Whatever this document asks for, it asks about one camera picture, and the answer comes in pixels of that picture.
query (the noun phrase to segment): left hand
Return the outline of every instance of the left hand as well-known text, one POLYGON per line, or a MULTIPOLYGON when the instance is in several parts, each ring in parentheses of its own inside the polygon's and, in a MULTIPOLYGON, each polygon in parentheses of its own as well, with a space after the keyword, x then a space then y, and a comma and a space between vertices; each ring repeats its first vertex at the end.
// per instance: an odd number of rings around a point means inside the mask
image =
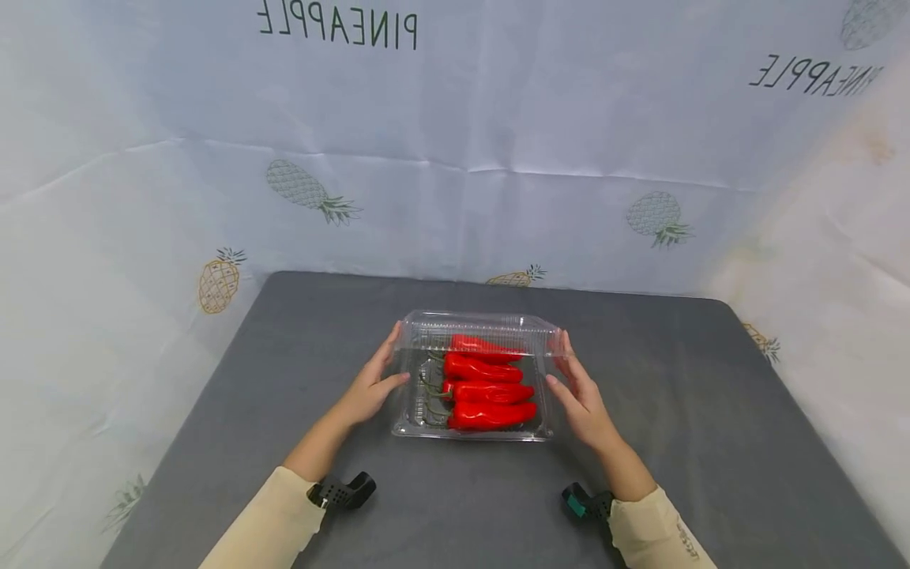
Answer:
POLYGON ((335 404, 333 411, 352 424, 364 422, 375 415, 382 407, 389 393, 396 387, 404 385, 410 378, 409 373, 398 373, 382 379, 382 371, 392 361, 395 340, 401 332, 401 322, 396 322, 388 338, 382 342, 367 365, 363 366, 353 383, 335 404))

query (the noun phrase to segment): hand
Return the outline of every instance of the hand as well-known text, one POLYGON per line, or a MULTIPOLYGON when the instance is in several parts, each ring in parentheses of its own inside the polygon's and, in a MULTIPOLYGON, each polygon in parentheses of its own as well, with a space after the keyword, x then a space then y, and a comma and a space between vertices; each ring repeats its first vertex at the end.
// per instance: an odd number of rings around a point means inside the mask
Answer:
POLYGON ((382 371, 392 360, 395 340, 398 339, 400 331, 401 322, 396 322, 391 334, 382 342, 335 404, 334 414, 343 421, 350 421, 351 424, 366 421, 379 411, 392 390, 408 382, 409 373, 399 373, 382 379, 382 371))
POLYGON ((547 376, 547 384, 556 399, 565 407, 566 417, 575 436, 590 446, 597 453, 607 453, 611 447, 622 442, 607 408, 603 406, 601 391, 597 383, 581 366, 571 348, 569 332, 561 332, 561 347, 564 356, 556 360, 556 366, 569 380, 566 387, 552 375, 547 376))

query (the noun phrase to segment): beige sleeve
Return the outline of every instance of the beige sleeve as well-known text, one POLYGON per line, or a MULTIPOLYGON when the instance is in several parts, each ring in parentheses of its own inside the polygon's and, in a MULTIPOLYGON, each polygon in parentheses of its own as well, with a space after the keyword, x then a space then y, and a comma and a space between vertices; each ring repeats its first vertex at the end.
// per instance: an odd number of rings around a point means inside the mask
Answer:
POLYGON ((716 569, 663 488, 639 502, 614 500, 610 529, 631 569, 716 569))
POLYGON ((307 498, 312 486, 276 468, 199 569, 289 569, 326 512, 307 498))

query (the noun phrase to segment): gray pineapple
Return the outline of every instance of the gray pineapple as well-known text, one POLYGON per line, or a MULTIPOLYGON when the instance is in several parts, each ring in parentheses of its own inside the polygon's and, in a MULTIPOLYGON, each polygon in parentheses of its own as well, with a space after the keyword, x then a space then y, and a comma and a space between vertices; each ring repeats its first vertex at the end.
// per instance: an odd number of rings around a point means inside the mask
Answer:
POLYGON ((310 209, 318 209, 326 216, 326 223, 348 225, 351 219, 359 219, 355 213, 362 211, 351 206, 341 196, 330 198, 319 180, 307 170, 285 159, 273 160, 266 171, 268 186, 291 203, 310 209))
POLYGON ((667 192, 655 191, 640 198, 626 211, 629 227, 642 235, 654 235, 652 247, 670 247, 685 243, 693 235, 689 226, 680 223, 683 215, 679 202, 667 192))
POLYGON ((841 41, 854 51, 887 36, 910 7, 908 0, 853 0, 844 15, 841 41))

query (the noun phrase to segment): black wrist device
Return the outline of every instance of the black wrist device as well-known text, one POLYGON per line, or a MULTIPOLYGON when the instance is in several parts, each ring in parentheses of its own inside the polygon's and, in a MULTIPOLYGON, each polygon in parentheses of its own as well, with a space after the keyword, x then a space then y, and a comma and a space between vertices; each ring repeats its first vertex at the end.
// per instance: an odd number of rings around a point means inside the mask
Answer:
POLYGON ((376 483, 369 474, 361 472, 349 484, 337 477, 328 475, 307 492, 307 497, 323 510, 337 506, 345 510, 356 510, 368 500, 376 490, 376 483))
POLYGON ((601 492, 590 496, 579 483, 570 484, 562 491, 562 500, 579 519, 594 518, 602 522, 610 519, 613 494, 601 492))

